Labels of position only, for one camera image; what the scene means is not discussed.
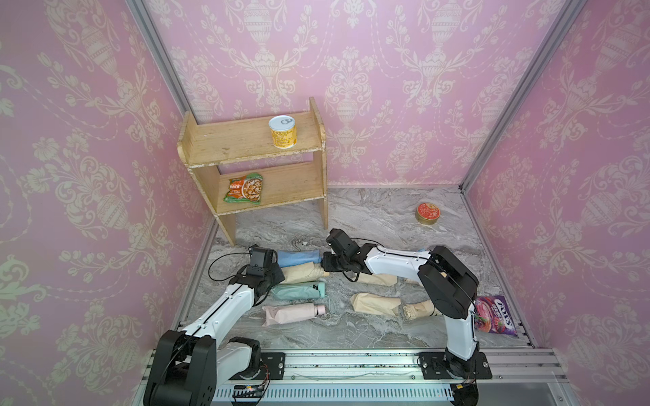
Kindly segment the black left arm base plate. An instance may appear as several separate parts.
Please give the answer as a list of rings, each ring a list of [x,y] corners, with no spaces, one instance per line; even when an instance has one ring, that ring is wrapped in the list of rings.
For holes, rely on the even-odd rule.
[[[271,381],[282,381],[284,379],[284,367],[286,365],[286,353],[284,352],[262,352],[260,360],[253,362],[253,368],[239,372],[232,381],[262,381],[265,378]]]

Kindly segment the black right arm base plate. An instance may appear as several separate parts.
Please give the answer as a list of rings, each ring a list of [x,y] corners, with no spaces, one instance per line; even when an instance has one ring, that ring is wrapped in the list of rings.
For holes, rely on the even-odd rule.
[[[416,363],[425,380],[490,380],[493,378],[485,353],[476,351],[469,360],[462,360],[449,351],[423,351]]]

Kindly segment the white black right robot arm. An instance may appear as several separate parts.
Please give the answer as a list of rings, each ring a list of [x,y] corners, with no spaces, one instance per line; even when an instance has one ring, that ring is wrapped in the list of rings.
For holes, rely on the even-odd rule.
[[[473,313],[476,309],[475,274],[443,245],[430,251],[391,250],[379,243],[358,245],[345,231],[330,230],[323,254],[325,272],[341,272],[356,283],[361,275],[391,275],[418,281],[435,310],[445,317],[447,344],[445,366],[452,377],[472,379],[478,366],[480,346]]]

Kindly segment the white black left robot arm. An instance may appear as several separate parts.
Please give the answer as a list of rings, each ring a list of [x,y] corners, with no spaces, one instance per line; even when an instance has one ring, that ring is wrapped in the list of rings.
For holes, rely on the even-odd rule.
[[[209,405],[231,377],[257,374],[261,363],[257,340],[232,338],[219,348],[237,321],[284,281],[276,250],[253,245],[247,254],[250,263],[228,279],[223,294],[202,316],[159,338],[143,404]]]

